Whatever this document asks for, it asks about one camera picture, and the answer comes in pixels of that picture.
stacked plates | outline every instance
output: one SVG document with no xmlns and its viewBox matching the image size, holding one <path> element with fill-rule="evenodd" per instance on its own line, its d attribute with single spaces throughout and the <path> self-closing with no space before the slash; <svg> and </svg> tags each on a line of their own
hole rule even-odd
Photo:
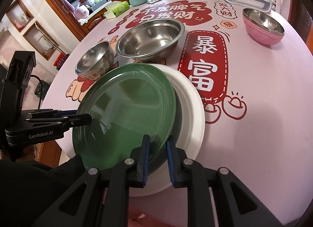
<svg viewBox="0 0 313 227">
<path fill-rule="evenodd" d="M 106 169 L 151 137 L 147 186 L 130 190 L 146 196 L 171 185 L 163 147 L 170 134 L 195 159 L 204 134 L 204 109 L 192 83 L 179 71 L 157 64 L 129 64 L 104 75 L 77 110 L 89 113 L 90 126 L 73 128 L 73 146 L 87 168 Z"/>
</svg>

printed tablecloth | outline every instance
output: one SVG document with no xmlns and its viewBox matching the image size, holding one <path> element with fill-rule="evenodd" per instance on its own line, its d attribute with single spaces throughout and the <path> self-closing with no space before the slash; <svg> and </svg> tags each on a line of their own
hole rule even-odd
<svg viewBox="0 0 313 227">
<path fill-rule="evenodd" d="M 313 58 L 291 25 L 265 47 L 245 30 L 243 7 L 224 0 L 162 0 L 102 21 L 71 53 L 42 108 L 72 110 L 94 81 L 77 77 L 80 57 L 106 40 L 112 48 L 131 27 L 155 18 L 186 26 L 174 54 L 160 63 L 182 72 L 197 88 L 206 128 L 197 161 L 228 167 L 282 222 L 300 217 L 313 197 Z M 115 56 L 114 68 L 138 60 Z M 75 155 L 71 130 L 57 141 Z M 187 191 L 168 188 L 130 203 L 163 222 L 187 226 Z"/>
</svg>

cabinet shelf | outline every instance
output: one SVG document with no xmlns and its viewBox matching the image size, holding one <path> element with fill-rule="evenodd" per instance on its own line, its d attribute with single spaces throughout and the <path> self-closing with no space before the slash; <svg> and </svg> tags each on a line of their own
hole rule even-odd
<svg viewBox="0 0 313 227">
<path fill-rule="evenodd" d="M 19 32 L 34 18 L 21 0 L 15 0 L 6 15 Z"/>
<path fill-rule="evenodd" d="M 56 48 L 57 42 L 36 21 L 25 32 L 23 37 L 33 46 L 46 60 L 49 60 Z"/>
</svg>

screw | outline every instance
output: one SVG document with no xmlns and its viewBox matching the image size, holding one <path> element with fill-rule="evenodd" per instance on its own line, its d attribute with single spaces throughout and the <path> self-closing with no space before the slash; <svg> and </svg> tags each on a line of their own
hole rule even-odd
<svg viewBox="0 0 313 227">
<path fill-rule="evenodd" d="M 132 164 L 134 164 L 134 162 L 135 162 L 135 160 L 132 159 L 132 158 L 127 158 L 127 159 L 124 161 L 124 163 L 125 163 L 126 165 L 132 165 Z"/>
<path fill-rule="evenodd" d="M 89 174 L 89 175 L 96 175 L 97 173 L 98 173 L 97 168 L 90 168 L 90 169 L 88 170 L 88 174 Z"/>
<path fill-rule="evenodd" d="M 192 165 L 193 164 L 193 160 L 191 160 L 189 158 L 185 159 L 183 162 L 185 165 Z"/>
<path fill-rule="evenodd" d="M 227 174 L 228 174 L 228 172 L 229 172 L 229 171 L 228 171 L 228 168 L 225 168 L 225 167 L 220 168 L 220 170 L 219 170 L 219 171 L 220 171 L 220 173 L 221 173 L 221 174 L 223 174 L 223 175 L 227 175 Z"/>
</svg>

metal bowl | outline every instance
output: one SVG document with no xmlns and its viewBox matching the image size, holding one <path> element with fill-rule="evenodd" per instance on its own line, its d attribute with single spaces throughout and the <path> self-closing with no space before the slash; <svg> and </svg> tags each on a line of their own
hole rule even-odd
<svg viewBox="0 0 313 227">
<path fill-rule="evenodd" d="M 128 30 L 116 45 L 116 53 L 143 62 L 167 59 L 184 31 L 184 24 L 175 19 L 150 20 Z"/>
<path fill-rule="evenodd" d="M 106 74 L 113 64 L 114 52 L 108 41 L 94 45 L 79 60 L 75 72 L 88 79 L 99 79 Z"/>
<path fill-rule="evenodd" d="M 285 30 L 281 24 L 275 19 L 273 19 L 271 16 L 267 15 L 264 12 L 255 10 L 255 9 L 249 9 L 246 8 L 242 11 L 243 16 L 251 21 L 253 24 L 259 26 L 260 28 L 278 35 L 278 36 L 284 36 Z"/>
</svg>

